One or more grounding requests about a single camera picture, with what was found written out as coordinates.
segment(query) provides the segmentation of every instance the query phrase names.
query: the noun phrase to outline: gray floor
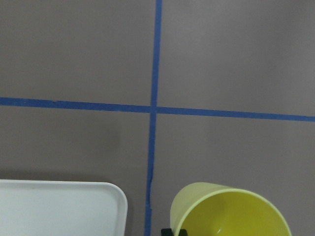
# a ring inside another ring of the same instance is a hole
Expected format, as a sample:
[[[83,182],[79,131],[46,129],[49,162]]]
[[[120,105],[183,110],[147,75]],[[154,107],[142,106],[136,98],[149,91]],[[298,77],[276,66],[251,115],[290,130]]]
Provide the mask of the gray floor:
[[[163,2],[158,106],[315,116],[315,1]],[[149,105],[155,1],[0,0],[0,97]],[[0,106],[0,178],[108,181],[143,235],[149,114]],[[315,123],[158,115],[152,236],[196,181],[315,226]]]

